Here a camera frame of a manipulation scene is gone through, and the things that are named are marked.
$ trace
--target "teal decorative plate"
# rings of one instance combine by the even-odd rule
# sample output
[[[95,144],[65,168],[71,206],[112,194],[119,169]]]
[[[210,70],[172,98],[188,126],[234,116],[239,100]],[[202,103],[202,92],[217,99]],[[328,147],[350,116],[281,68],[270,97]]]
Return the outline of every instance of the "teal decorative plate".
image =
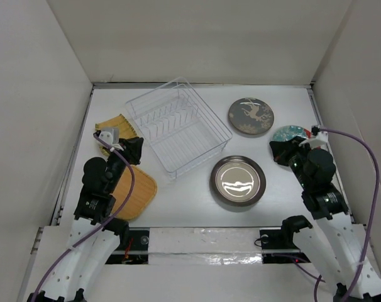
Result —
[[[272,140],[275,142],[286,142],[294,137],[310,138],[311,132],[300,126],[284,126],[273,134]]]

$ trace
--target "black decorative plate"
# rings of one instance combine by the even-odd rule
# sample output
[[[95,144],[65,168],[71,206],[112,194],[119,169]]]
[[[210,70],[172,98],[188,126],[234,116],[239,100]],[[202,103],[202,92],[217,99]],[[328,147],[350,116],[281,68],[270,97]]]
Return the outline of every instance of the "black decorative plate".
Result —
[[[274,113],[268,104],[255,98],[234,102],[228,110],[231,124],[240,132],[256,135],[265,133],[274,123]]]
[[[250,206],[266,190],[266,177],[259,165],[239,155],[221,159],[211,172],[210,183],[218,198],[232,206]]]

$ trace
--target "plate with bird design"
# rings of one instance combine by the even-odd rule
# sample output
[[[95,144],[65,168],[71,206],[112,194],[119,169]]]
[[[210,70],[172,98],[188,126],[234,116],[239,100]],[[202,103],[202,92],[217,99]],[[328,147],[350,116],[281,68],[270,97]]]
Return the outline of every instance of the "plate with bird design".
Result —
[[[265,133],[274,123],[271,107],[255,98],[235,101],[228,110],[228,118],[236,129],[249,135]]]

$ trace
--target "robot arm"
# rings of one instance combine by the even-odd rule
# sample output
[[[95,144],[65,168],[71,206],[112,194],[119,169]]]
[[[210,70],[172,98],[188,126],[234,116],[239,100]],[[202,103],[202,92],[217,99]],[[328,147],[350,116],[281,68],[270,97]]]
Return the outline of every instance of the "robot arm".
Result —
[[[320,241],[308,221],[301,224],[301,217],[305,219],[303,216],[283,221],[282,231],[309,257],[326,284],[329,283],[334,301],[339,301],[355,276],[362,246],[353,232],[347,204],[331,183],[336,172],[333,157],[329,152],[316,148],[326,142],[327,134],[319,132],[318,136],[308,140],[294,137],[288,142],[270,142],[270,147],[274,161],[290,167],[295,174],[303,188],[303,202],[324,232],[331,249]],[[366,258],[360,278],[347,301],[374,301],[379,297],[381,278]]]
[[[135,137],[118,141],[118,131],[117,128],[107,128],[94,136],[112,145],[128,163],[139,164],[143,139]],[[50,273],[35,302],[85,301],[84,292],[92,286],[108,257],[128,240],[128,222],[109,217],[115,204],[112,192],[125,168],[125,163],[115,153],[111,153],[107,161],[94,157],[86,162],[83,187],[66,246],[71,252]],[[107,219],[110,219],[108,224],[76,246],[76,242]]]

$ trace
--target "white table surface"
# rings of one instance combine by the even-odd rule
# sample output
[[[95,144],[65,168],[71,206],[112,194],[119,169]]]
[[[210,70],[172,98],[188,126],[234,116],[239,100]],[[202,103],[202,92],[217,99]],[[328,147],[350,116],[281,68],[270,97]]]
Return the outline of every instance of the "white table surface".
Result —
[[[36,288],[45,271],[64,251],[69,229],[47,226],[26,288],[24,302]],[[88,302],[100,301],[222,301],[222,302],[312,302],[314,280],[294,264],[194,265],[188,262],[162,262],[148,265],[105,265],[92,289],[85,293]],[[304,267],[318,275],[312,264]],[[321,285],[320,301],[332,295]]]
[[[91,157],[100,156],[92,137],[94,125],[119,114],[129,119],[124,104],[150,89],[95,89],[84,125],[77,158],[65,199],[61,225],[70,226],[82,187],[83,166]],[[143,147],[140,168],[158,184],[158,192],[147,209],[131,227],[262,227],[281,225],[283,219],[305,215],[311,219],[302,199],[302,189],[288,168],[272,158],[269,141],[281,126],[299,125],[310,129],[317,123],[305,88],[287,86],[197,86],[197,92],[233,132],[232,139],[219,156],[209,159],[174,182],[168,182],[162,166],[150,147]],[[273,109],[273,127],[260,137],[238,133],[227,119],[228,108],[239,98],[254,97]],[[259,202],[235,208],[219,202],[211,194],[209,176],[215,163],[228,155],[244,155],[263,169],[267,188]]]
[[[362,225],[353,225],[361,243]],[[324,238],[319,228],[318,235]],[[45,271],[64,251],[70,228],[46,226],[31,271],[24,302]],[[257,228],[152,228],[148,265],[105,265],[88,302],[222,301],[312,302],[314,280],[294,264],[262,264],[254,246]],[[376,272],[371,249],[367,257]],[[303,264],[318,276],[312,264]],[[332,301],[321,285],[319,301]]]

